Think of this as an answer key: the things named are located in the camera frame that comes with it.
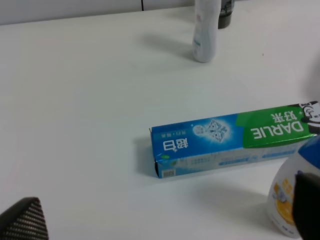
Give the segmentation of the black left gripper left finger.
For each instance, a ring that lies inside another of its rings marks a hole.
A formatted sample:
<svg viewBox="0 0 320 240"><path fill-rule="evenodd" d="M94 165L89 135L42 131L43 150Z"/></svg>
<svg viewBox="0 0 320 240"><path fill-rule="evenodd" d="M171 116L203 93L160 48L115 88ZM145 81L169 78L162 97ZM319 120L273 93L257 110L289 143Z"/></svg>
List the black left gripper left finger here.
<svg viewBox="0 0 320 240"><path fill-rule="evenodd" d="M24 197L0 214L2 240L47 240L49 232L38 197Z"/></svg>

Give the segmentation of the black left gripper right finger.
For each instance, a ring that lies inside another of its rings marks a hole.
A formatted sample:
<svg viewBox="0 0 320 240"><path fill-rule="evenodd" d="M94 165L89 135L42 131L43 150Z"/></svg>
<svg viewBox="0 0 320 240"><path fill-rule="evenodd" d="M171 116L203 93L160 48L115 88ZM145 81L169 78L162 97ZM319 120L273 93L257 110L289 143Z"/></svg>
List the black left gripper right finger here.
<svg viewBox="0 0 320 240"><path fill-rule="evenodd" d="M303 240L320 239L320 177L300 173L295 177L292 216Z"/></svg>

